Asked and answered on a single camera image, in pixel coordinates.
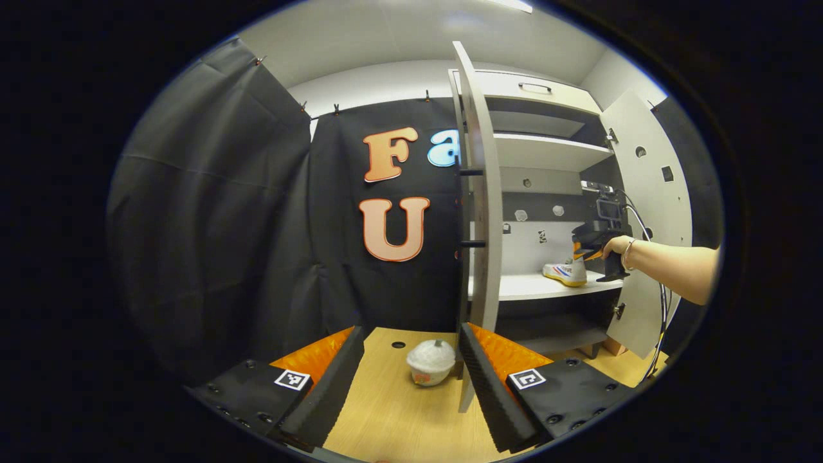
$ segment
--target blue letter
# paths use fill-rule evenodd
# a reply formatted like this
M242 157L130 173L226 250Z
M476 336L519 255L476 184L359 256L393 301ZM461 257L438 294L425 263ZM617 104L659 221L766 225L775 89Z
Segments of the blue letter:
M460 157L460 140L457 130L444 130L431 136L435 145L429 150L429 162L437 167L453 166Z

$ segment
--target sneaker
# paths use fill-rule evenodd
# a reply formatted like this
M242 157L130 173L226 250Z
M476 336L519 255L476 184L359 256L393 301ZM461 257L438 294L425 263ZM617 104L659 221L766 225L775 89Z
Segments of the sneaker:
M565 264L543 265L543 276L571 287L583 286L588 281L582 257L577 260L567 259Z

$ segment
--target orange foam pad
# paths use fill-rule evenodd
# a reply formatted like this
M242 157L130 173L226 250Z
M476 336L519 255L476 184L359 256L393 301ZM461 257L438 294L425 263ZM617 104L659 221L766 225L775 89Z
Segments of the orange foam pad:
M313 342L304 348L296 350L285 357L278 358L269 363L273 367L292 370L293 372L308 373L314 384L309 389L308 394L320 382L320 378L326 372L326 368L337 355L343 343L348 339L349 334L355 329L354 326L338 331L335 334Z
M550 358L545 358L539 353L529 350L520 344L510 341L499 334L484 330L480 326L472 323L468 324L474 332L475 338L483 347L483 352L495 369L497 377L503 383L506 390L514 397L514 394L506 384L506 377L512 373L528 370L529 368L542 367L552 363Z

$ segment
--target wooden table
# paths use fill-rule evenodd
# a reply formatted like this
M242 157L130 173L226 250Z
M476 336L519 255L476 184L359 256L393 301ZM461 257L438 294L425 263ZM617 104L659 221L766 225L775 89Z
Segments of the wooden table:
M465 414L458 412L461 381L454 374L432 387L412 381L406 364L409 351L427 339L443 339L456 348L456 337L455 333L376 328L365 340L346 403L323 447L369 462L478 463L511 456L495 449L477 399ZM392 347L397 341L406 346ZM570 355L582 357L568 352L559 353L557 359ZM658 365L665 358L661 353ZM636 385L648 366L632 352L615 357L605 349L584 362L627 386Z

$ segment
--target human arm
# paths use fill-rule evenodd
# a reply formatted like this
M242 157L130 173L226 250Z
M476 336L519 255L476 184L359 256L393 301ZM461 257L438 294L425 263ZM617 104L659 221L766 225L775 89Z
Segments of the human arm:
M631 238L612 238L603 248L603 259L611 252L624 254ZM719 266L719 249L667 246L652 241L635 240L626 256L626 266L640 270L681 297L704 305L714 289Z

